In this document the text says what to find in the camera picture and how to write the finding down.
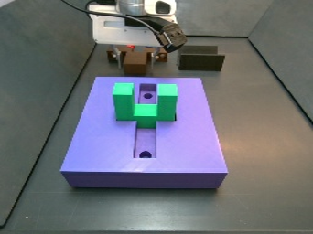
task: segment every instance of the hole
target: hole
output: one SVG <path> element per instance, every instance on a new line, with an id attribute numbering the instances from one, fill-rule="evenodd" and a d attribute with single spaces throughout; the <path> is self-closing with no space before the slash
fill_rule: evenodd
<path id="1" fill-rule="evenodd" d="M 140 155 L 140 158 L 152 158 L 152 152 L 150 151 L 144 151 Z"/>
<path id="2" fill-rule="evenodd" d="M 150 93 L 145 93 L 145 94 L 144 94 L 144 97 L 145 97 L 146 99 L 150 99 L 150 98 L 153 97 L 153 95 L 152 95 Z"/>

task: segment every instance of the gray surface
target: gray surface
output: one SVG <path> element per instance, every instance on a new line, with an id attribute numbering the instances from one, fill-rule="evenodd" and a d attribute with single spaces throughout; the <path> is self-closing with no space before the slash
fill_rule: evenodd
<path id="1" fill-rule="evenodd" d="M 87 17 L 61 1 L 15 1 L 0 22 L 3 226 L 94 43 Z"/>
<path id="2" fill-rule="evenodd" d="M 312 9 L 312 0 L 276 0 L 249 40 L 313 121 Z"/>
<path id="3" fill-rule="evenodd" d="M 248 37 L 273 0 L 177 0 L 186 35 Z"/>
<path id="4" fill-rule="evenodd" d="M 98 46 L 3 230 L 313 229 L 312 125 L 247 39 L 190 38 L 190 44 L 220 46 L 223 72 L 178 71 L 170 54 L 153 75 L 202 78 L 231 172 L 221 189 L 73 189 L 66 183 L 59 170 L 94 77 L 124 74 Z"/>

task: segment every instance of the purple block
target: purple block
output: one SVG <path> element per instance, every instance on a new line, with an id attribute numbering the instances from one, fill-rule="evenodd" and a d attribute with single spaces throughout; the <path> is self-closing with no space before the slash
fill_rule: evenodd
<path id="1" fill-rule="evenodd" d="M 178 85 L 178 119 L 157 123 L 154 158 L 136 158 L 136 122 L 116 120 L 117 82 L 136 84 L 137 101 L 141 84 Z M 74 187 L 219 188 L 228 167 L 201 79 L 97 78 L 62 173 Z"/>

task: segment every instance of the green t-shaped block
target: green t-shaped block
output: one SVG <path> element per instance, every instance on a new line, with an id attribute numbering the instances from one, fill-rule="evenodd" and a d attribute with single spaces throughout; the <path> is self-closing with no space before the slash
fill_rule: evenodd
<path id="1" fill-rule="evenodd" d="M 136 104 L 134 83 L 117 83 L 113 91 L 118 121 L 137 121 L 138 128 L 157 128 L 157 121 L 174 121 L 178 85 L 158 85 L 158 104 Z"/>

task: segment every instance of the black block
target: black block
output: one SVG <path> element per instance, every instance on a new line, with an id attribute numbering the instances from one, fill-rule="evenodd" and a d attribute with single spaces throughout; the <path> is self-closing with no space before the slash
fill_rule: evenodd
<path id="1" fill-rule="evenodd" d="M 178 52 L 178 69 L 221 71 L 224 60 L 217 46 L 185 46 Z"/>

